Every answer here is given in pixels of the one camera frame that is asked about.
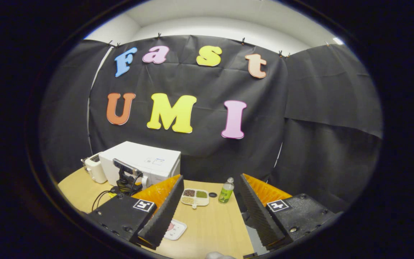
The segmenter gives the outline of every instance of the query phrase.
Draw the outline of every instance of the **ceiling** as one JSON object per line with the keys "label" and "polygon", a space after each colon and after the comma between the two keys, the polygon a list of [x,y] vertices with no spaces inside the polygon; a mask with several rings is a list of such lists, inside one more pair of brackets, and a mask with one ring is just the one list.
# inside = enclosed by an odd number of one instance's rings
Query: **ceiling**
{"label": "ceiling", "polygon": [[273,0],[151,0],[126,14],[142,27],[180,18],[230,18],[275,29],[311,47],[335,44],[327,29]]}

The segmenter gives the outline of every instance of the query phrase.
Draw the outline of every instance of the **divided tray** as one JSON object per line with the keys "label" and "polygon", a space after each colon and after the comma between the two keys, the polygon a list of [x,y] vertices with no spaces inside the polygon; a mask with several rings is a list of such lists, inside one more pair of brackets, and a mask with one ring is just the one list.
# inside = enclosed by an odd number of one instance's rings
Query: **divided tray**
{"label": "divided tray", "polygon": [[206,190],[191,188],[186,188],[180,198],[183,204],[191,205],[193,209],[197,208],[197,206],[208,205],[208,200],[208,192]]}

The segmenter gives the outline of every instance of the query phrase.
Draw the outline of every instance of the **black fabric backdrop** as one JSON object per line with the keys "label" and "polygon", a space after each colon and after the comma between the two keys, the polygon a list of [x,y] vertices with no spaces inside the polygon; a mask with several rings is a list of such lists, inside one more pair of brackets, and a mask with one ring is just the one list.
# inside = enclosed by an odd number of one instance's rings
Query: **black fabric backdrop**
{"label": "black fabric backdrop", "polygon": [[40,109],[40,148],[54,179],[61,181],[91,156],[87,99],[100,61],[109,47],[81,41],[57,67]]}
{"label": "black fabric backdrop", "polygon": [[[167,60],[143,62],[143,55],[159,45],[170,48]],[[206,45],[223,50],[218,66],[196,63],[199,49]],[[132,47],[138,51],[129,71],[116,78],[115,57]],[[89,92],[94,154],[123,141],[179,150],[181,173],[188,180],[225,182],[246,173],[269,179],[292,195],[308,193],[334,211],[345,210],[368,181],[381,143],[381,107],[370,76],[345,46],[320,46],[285,59],[224,38],[146,39],[113,48],[90,90],[108,49],[103,43],[82,41],[59,67],[43,100],[41,149],[58,181],[91,154],[85,123]],[[248,72],[245,55],[255,53],[267,61],[263,79]],[[124,125],[106,118],[109,93],[136,94]],[[192,133],[147,128],[154,93],[167,94],[171,105],[182,95],[197,97]],[[226,100],[247,103],[243,139],[220,135]],[[123,104],[120,98],[118,116]]]}

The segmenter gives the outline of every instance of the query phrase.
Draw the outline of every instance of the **orange letter u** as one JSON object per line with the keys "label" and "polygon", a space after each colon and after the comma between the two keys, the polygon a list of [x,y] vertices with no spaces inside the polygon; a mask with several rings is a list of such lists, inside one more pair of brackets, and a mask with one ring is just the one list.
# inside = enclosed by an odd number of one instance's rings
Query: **orange letter u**
{"label": "orange letter u", "polygon": [[116,116],[116,104],[120,94],[110,93],[108,95],[108,107],[106,108],[106,117],[111,124],[122,125],[125,124],[130,117],[130,106],[132,105],[132,100],[135,98],[135,94],[126,93],[124,94],[124,110],[121,116]]}

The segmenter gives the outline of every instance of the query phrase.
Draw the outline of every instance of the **wooden table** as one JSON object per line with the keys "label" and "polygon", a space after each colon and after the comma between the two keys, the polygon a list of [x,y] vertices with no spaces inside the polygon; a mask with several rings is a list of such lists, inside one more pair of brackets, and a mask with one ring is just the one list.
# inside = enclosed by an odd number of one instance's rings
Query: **wooden table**
{"label": "wooden table", "polygon": [[[222,183],[184,180],[185,188],[201,189],[220,194]],[[59,183],[59,189],[78,210],[90,213],[92,203],[102,191],[110,190],[108,182],[96,183],[83,168],[72,173]],[[100,204],[110,199],[103,196]],[[174,219],[187,225],[186,231],[175,241],[163,238],[156,251],[145,249],[175,259],[203,259],[209,252],[219,252],[242,259],[252,254],[253,247],[240,214],[234,193],[228,203],[221,204],[218,197],[209,198],[209,205],[198,206],[179,202]]]}

